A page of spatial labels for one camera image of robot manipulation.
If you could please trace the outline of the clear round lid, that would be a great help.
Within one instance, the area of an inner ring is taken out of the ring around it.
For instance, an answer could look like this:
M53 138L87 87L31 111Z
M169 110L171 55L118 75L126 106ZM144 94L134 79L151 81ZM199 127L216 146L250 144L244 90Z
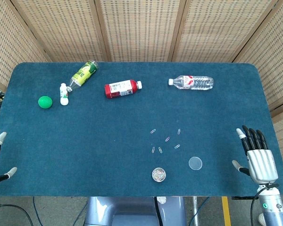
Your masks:
M200 170L202 168L202 160L197 156L193 156L189 159L189 167L192 170Z

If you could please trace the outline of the clear water bottle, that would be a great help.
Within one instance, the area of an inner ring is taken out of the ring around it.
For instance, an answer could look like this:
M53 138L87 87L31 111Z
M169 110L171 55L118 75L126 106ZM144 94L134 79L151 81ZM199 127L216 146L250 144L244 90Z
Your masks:
M168 79L169 86L188 90L209 90L214 86L214 79L207 76L180 75L175 79Z

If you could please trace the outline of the blue felt table mat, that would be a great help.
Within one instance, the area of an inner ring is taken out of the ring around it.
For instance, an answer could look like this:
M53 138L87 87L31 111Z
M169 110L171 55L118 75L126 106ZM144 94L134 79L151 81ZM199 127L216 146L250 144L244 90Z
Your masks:
M232 165L248 164L236 133L242 125L265 135L283 193L283 160L254 65L101 62L63 106L59 87L82 65L14 68L0 110L7 133L0 174L17 172L0 182L0 196L251 196L258 186ZM211 77L214 86L168 85L180 75ZM106 97L106 84L126 80L141 81L142 89ZM51 108L39 107L41 96L52 99ZM201 158L200 170L189 167L193 156ZM155 168L165 170L164 181L152 179Z

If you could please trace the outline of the metal table leg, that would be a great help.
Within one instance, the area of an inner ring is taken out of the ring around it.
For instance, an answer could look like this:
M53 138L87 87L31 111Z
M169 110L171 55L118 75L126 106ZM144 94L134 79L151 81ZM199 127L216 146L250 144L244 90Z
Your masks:
M197 201L197 196L192 197L193 201L193 218L191 220L190 226L199 226L199 218L198 218L198 201Z

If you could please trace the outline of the small white bottle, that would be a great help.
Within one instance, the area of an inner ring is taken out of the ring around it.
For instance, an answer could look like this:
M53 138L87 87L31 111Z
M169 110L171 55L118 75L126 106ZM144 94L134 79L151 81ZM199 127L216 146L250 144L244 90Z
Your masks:
M65 83L61 83L60 85L60 103L61 105L68 105L68 91L67 91L67 86Z

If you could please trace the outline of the blue-grey robot torso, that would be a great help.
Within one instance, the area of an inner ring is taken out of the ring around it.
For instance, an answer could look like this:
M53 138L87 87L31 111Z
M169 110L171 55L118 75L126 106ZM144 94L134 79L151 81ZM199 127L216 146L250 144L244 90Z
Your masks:
M84 226L186 226L181 196L92 196Z

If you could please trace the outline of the yellow floor tape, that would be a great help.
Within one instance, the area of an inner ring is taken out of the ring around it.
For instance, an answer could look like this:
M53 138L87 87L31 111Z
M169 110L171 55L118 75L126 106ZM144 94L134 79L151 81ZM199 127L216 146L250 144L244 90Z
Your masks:
M231 226L229 204L228 204L228 198L226 196L222 196L222 208L223 208L225 226Z

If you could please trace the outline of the green yellow label bottle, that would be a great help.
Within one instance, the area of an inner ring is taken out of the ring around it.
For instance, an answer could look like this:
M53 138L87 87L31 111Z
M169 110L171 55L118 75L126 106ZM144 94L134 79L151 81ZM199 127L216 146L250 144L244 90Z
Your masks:
M70 79L67 91L70 93L74 89L81 87L97 70L99 66L96 61L86 62Z

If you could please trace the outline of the green ball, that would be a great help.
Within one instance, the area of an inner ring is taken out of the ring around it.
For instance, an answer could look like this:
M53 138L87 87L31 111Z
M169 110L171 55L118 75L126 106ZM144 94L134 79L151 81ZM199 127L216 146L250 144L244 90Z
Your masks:
M38 100L38 105L42 109L51 108L52 103L52 99L49 96L41 96Z

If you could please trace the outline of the round clear paper clip container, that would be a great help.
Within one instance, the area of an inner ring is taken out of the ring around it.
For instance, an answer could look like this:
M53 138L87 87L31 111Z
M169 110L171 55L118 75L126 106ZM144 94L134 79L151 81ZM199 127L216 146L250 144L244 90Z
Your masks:
M162 182L166 179L166 172L163 168L155 168L152 171L152 179L156 182Z

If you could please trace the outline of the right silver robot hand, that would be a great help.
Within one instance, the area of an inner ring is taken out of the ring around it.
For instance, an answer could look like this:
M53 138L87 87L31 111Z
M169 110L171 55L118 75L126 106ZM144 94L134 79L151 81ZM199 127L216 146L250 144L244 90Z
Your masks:
M271 184L278 179L278 173L272 151L268 149L266 138L260 130L237 128L236 132L242 143L248 161L248 168L241 166L236 160L232 161L233 166L241 173L251 177L259 184Z

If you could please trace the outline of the red juice bottle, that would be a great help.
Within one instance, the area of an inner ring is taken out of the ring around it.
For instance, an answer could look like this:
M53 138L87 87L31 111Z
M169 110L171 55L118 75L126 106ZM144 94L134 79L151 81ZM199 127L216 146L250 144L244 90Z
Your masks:
M142 82L134 80L120 81L104 86L105 95L109 99L131 95L139 89L142 89Z

